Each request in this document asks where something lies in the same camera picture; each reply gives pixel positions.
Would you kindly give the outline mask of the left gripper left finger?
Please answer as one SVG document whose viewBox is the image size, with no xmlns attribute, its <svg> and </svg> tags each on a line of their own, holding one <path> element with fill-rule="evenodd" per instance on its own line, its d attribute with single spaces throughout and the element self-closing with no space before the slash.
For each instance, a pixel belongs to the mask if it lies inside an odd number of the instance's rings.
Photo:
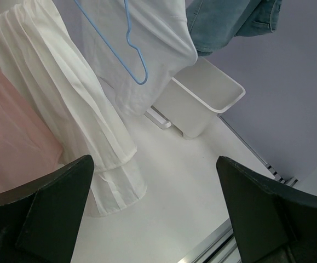
<svg viewBox="0 0 317 263">
<path fill-rule="evenodd" d="M 0 193 L 0 262 L 70 262 L 93 173 L 85 155 Z"/>
</svg>

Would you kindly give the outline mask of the blue denim skirt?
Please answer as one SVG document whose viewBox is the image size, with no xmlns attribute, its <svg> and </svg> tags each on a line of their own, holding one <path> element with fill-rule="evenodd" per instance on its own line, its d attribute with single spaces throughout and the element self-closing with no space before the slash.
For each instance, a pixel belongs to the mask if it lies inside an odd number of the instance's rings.
<svg viewBox="0 0 317 263">
<path fill-rule="evenodd" d="M 276 31 L 281 0 L 199 0 L 186 8 L 187 26 L 199 56 L 209 56 L 233 37 Z"/>
</svg>

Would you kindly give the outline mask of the white ruffled dress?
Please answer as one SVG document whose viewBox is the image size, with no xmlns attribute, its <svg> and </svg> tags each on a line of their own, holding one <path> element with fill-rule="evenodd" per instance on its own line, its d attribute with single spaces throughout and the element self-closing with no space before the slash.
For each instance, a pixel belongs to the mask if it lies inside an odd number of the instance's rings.
<svg viewBox="0 0 317 263">
<path fill-rule="evenodd" d="M 62 144 L 64 162 L 92 156 L 87 215 L 146 194 L 136 145 L 52 1 L 0 1 L 0 70 Z"/>
</svg>

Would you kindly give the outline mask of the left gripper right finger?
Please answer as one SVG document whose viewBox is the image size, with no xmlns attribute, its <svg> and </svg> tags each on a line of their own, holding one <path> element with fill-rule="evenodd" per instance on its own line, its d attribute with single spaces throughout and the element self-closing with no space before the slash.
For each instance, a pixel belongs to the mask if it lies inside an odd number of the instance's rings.
<svg viewBox="0 0 317 263">
<path fill-rule="evenodd" d="M 317 262 L 317 196 L 229 157 L 216 170 L 242 262 Z"/>
</svg>

